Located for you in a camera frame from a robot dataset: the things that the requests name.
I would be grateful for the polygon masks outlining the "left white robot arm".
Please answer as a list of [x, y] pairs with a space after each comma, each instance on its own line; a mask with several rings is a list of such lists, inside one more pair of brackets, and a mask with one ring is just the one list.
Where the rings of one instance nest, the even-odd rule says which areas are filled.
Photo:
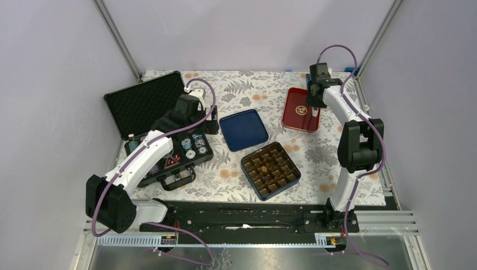
[[153, 223], [159, 230], [174, 226], [170, 207], [158, 199], [132, 199], [131, 194], [155, 166], [156, 177], [165, 180], [189, 171], [190, 176], [165, 189], [175, 189], [194, 180], [196, 165], [209, 161], [213, 150], [206, 134], [216, 133], [217, 107], [206, 108], [203, 89], [181, 95], [170, 113], [158, 120], [139, 141], [139, 145], [113, 170], [100, 177], [92, 175], [86, 183], [86, 215], [92, 218], [92, 232], [101, 236], [97, 223], [106, 231], [123, 233], [130, 227]]

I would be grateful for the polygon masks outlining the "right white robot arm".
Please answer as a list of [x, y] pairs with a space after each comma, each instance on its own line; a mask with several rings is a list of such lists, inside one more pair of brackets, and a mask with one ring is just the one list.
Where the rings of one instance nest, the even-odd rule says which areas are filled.
[[337, 188], [327, 199], [322, 225], [331, 232], [350, 222], [361, 178], [383, 159], [384, 123], [372, 119], [345, 93], [344, 82], [334, 79], [325, 62], [309, 67], [306, 104], [313, 110], [329, 108], [343, 127], [337, 147], [341, 166]]

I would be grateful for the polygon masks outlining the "blue tin lid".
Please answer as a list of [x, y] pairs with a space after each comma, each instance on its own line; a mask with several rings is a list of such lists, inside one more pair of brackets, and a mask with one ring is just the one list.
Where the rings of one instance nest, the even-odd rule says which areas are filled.
[[269, 139], [266, 127], [255, 109], [225, 116], [219, 120], [219, 125], [232, 152], [265, 143]]

